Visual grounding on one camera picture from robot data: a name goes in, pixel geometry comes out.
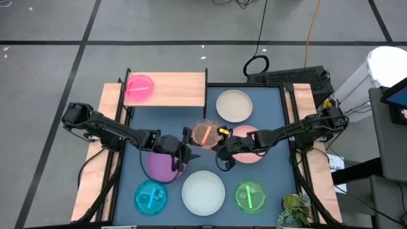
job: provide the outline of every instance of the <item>potted plant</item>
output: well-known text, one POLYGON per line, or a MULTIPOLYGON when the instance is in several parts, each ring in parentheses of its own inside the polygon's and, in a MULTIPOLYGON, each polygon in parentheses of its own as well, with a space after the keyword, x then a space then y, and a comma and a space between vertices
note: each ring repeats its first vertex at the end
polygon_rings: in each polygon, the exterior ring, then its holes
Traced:
POLYGON ((281 229, 284 222, 292 223, 294 220, 298 225, 310 226, 308 218, 310 214, 311 200, 308 195, 287 194, 282 200, 283 212, 277 220, 277 229, 281 229))

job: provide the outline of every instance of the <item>petri dish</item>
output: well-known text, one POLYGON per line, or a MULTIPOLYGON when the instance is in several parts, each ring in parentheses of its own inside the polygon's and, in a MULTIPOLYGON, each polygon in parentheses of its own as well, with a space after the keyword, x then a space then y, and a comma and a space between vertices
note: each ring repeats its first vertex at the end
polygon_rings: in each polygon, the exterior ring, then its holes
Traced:
POLYGON ((202 170, 185 180, 182 195, 186 208, 193 214, 209 216, 222 207, 225 190, 215 173, 202 170))
POLYGON ((135 191, 134 205, 142 214, 154 216, 163 211, 167 199, 168 193, 163 185, 145 181, 135 191))
MULTIPOLYGON (((248 132, 258 130, 256 127, 252 127, 249 125, 242 125, 233 129, 233 136, 239 137, 247 137, 248 132)), ((232 156, 236 161, 242 163, 254 163, 260 161, 262 159, 261 156, 256 155, 255 153, 238 153, 232 156)))
POLYGON ((224 120, 238 123, 250 117, 253 103, 246 93, 240 90, 227 90, 217 98, 216 111, 224 120))
POLYGON ((217 145, 221 136, 217 134, 219 125, 210 120, 201 120, 192 129, 192 139, 203 148, 212 148, 217 145))
POLYGON ((143 102, 151 97, 153 80, 146 75, 135 75, 128 79, 125 97, 133 102, 143 102))
POLYGON ((265 207, 267 195, 261 184, 247 179, 236 186, 234 198, 236 206, 243 213, 258 214, 265 207))
POLYGON ((150 175, 157 181, 171 181, 177 174, 177 171, 171 170, 172 159, 170 155, 162 153, 148 153, 147 156, 147 169, 150 175))

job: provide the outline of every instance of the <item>floor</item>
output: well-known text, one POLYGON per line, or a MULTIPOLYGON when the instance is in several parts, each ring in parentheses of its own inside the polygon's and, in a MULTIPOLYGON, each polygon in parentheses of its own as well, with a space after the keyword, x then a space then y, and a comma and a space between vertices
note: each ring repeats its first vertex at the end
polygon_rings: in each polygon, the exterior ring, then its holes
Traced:
MULTIPOLYGON (((244 82, 265 3, 241 10, 211 0, 11 2, 0 1, 1 228, 69 222, 87 145, 61 128, 68 101, 97 108, 103 84, 117 82, 128 67, 207 67, 210 82, 244 82)), ((316 5, 268 1, 259 52, 270 59, 270 71, 303 66, 316 5)), ((323 0, 308 65, 324 66, 339 88, 375 47, 407 50, 406 8, 406 0, 323 0)), ((262 68, 254 62, 248 72, 262 68)), ((377 157, 371 117, 351 124, 333 147, 349 160, 377 157)))

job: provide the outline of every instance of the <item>paper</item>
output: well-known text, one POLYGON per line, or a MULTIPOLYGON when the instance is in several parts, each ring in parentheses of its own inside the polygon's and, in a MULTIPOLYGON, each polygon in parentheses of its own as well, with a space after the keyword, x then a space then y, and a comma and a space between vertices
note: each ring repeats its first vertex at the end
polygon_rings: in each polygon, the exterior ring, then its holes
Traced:
MULTIPOLYGON (((345 168, 345 162, 343 162, 343 157, 338 157, 336 155, 330 155, 330 154, 327 154, 327 155, 329 157, 329 168, 331 169, 331 172, 335 172, 337 170, 345 168)), ((340 185, 338 185, 338 187, 343 189, 344 191, 347 191, 346 184, 340 184, 340 185)), ((339 190, 336 187, 335 187, 335 192, 345 194, 343 191, 339 190)))

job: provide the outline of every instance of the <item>yellow cable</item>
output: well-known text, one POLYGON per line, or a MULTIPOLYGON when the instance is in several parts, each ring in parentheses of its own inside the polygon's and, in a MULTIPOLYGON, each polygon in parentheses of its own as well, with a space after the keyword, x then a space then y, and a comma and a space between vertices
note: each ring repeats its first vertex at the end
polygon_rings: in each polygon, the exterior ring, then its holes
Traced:
POLYGON ((317 7, 316 7, 316 9, 315 9, 314 15, 312 16, 312 21, 311 21, 310 30, 308 31, 307 43, 306 43, 306 45, 305 45, 305 61, 304 61, 304 67, 307 66, 307 62, 308 62, 308 45, 309 45, 310 40, 311 40, 312 29, 314 28, 314 22, 315 22, 315 19, 317 18, 317 14, 318 14, 319 6, 321 5, 321 1, 322 1, 322 0, 318 0, 317 7))

